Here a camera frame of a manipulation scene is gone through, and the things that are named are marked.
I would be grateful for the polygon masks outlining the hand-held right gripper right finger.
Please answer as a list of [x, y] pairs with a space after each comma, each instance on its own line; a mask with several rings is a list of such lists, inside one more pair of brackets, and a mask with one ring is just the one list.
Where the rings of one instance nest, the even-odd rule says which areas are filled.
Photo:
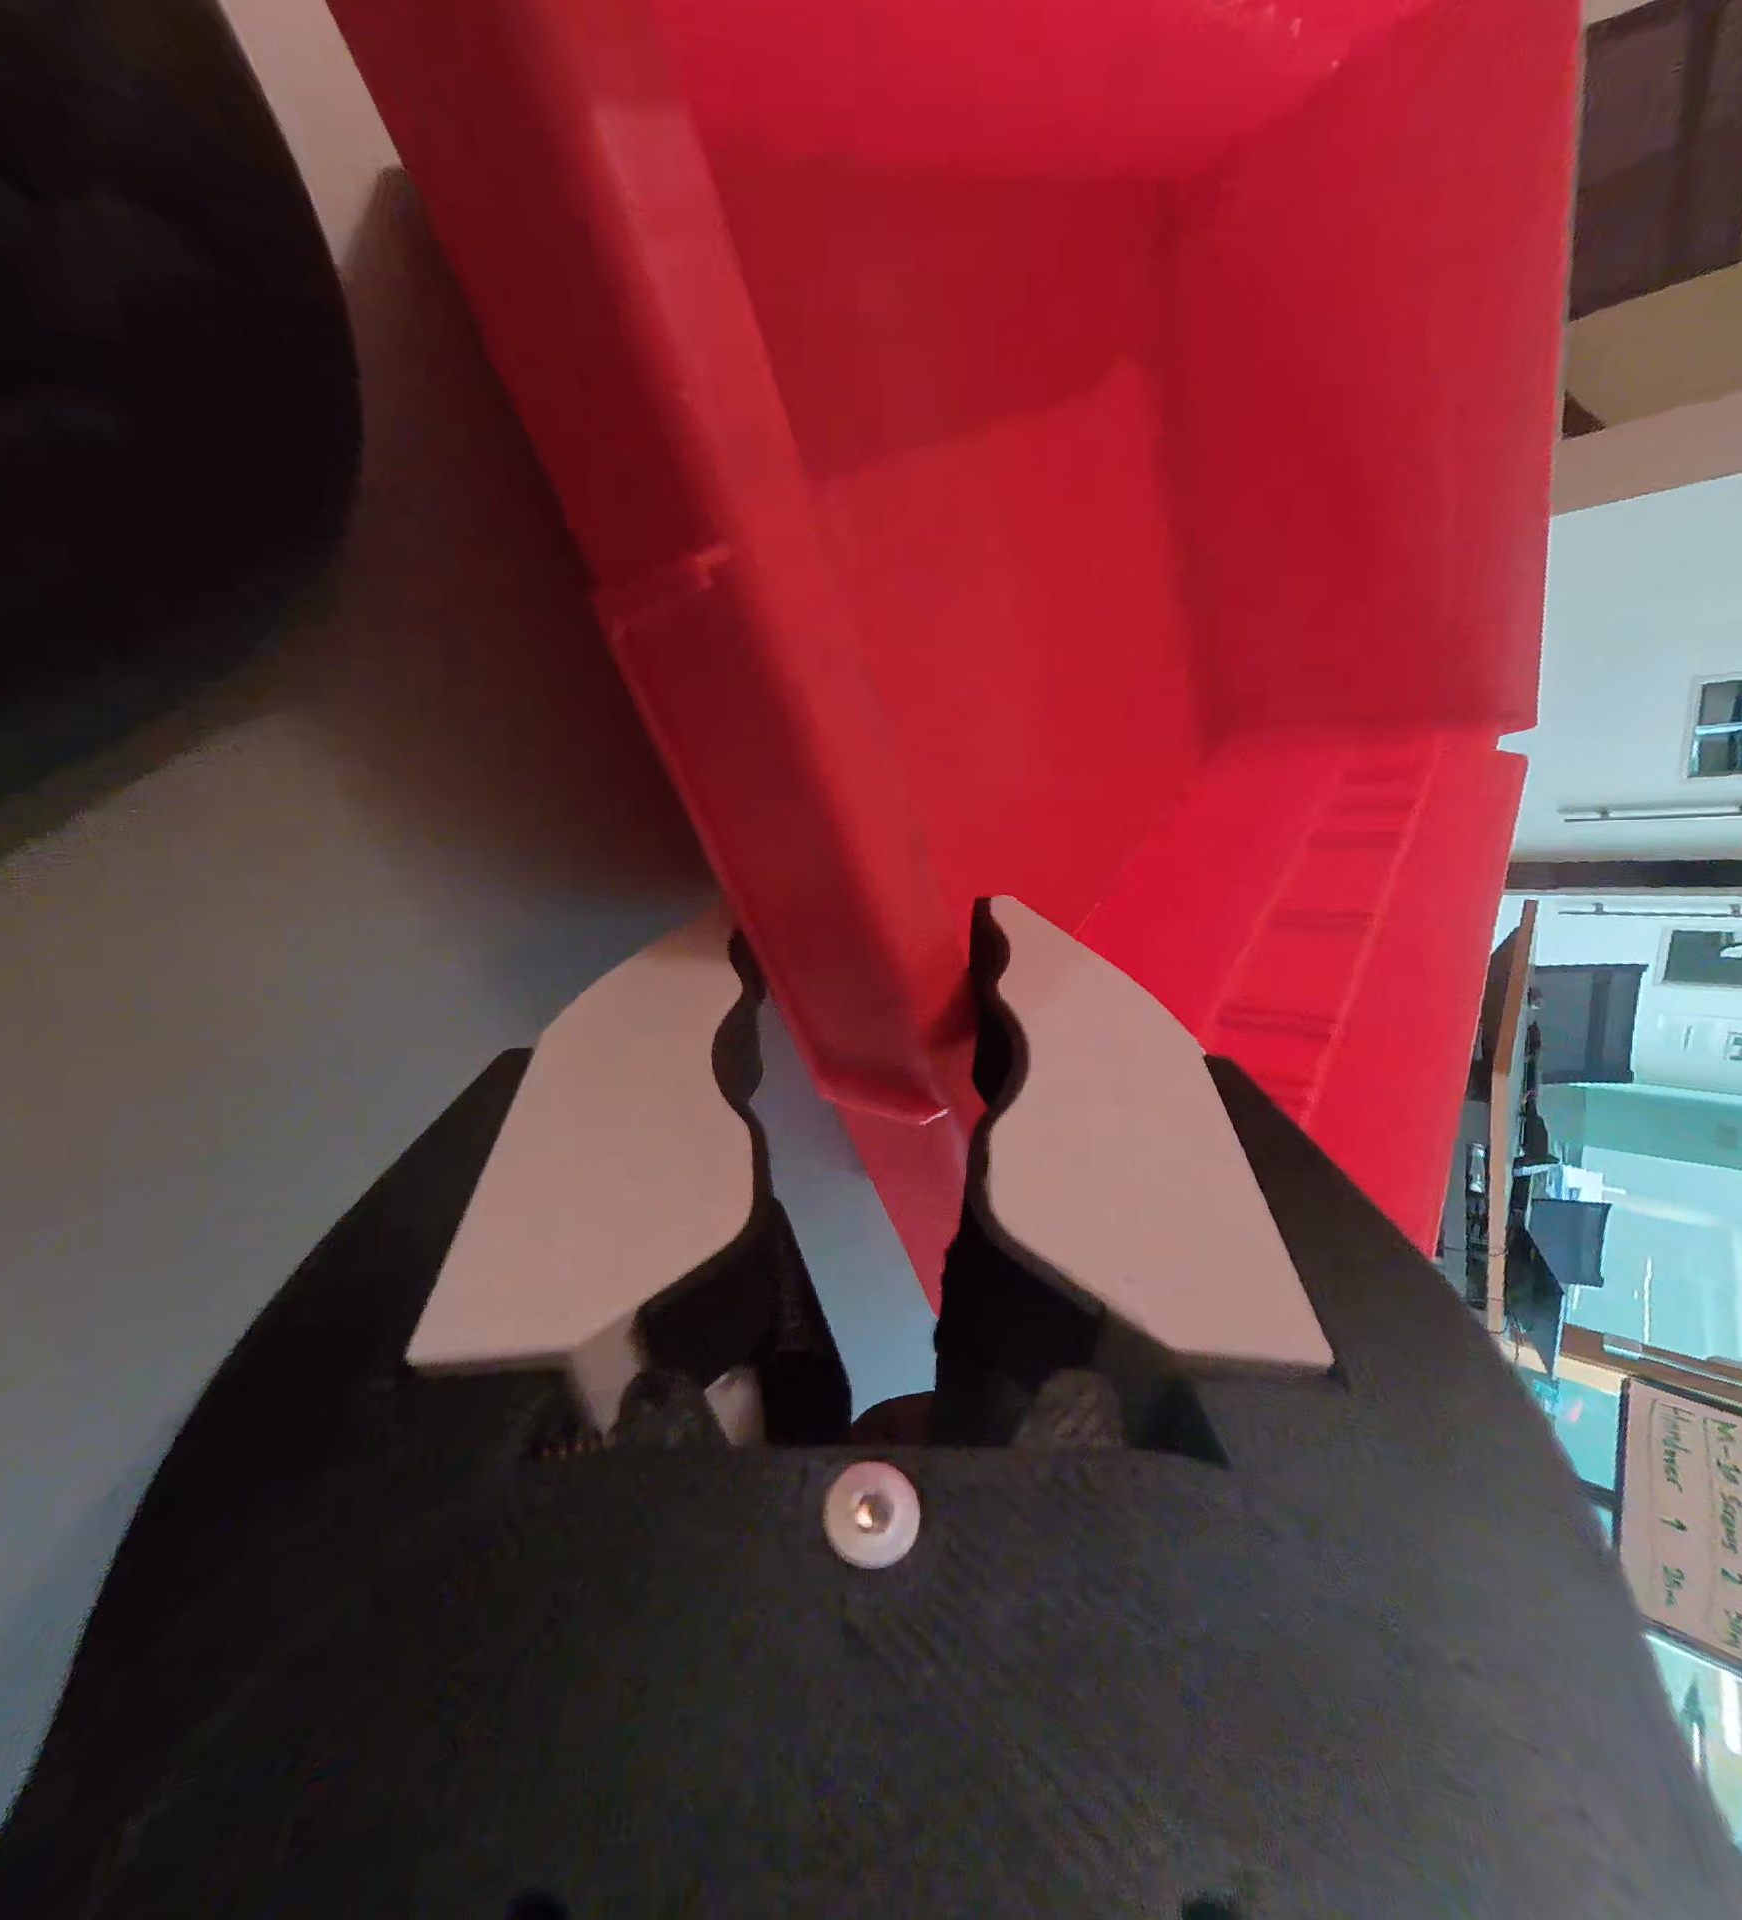
[[1207, 1379], [1334, 1354], [1207, 1050], [1013, 896], [973, 906], [977, 1123], [932, 1333], [938, 1446], [1214, 1446]]

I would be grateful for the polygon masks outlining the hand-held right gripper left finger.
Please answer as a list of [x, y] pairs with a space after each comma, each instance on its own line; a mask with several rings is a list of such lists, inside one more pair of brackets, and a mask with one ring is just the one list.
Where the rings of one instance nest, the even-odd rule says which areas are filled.
[[764, 977], [729, 911], [551, 1019], [401, 1360], [551, 1372], [597, 1431], [687, 1379], [738, 1446], [839, 1446], [855, 1387], [751, 1111]]

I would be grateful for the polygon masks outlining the red plastic bin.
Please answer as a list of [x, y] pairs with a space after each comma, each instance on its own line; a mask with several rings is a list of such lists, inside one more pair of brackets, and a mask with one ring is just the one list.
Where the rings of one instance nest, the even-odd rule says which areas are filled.
[[977, 896], [1425, 1253], [1537, 716], [1576, 4], [330, 4], [938, 1290]]

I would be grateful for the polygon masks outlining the whiteboard with ruled table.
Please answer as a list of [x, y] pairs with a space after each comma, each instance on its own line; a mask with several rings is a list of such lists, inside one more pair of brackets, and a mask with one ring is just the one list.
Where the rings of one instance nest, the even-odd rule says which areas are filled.
[[1625, 1379], [1614, 1545], [1643, 1618], [1742, 1676], [1742, 1402]]

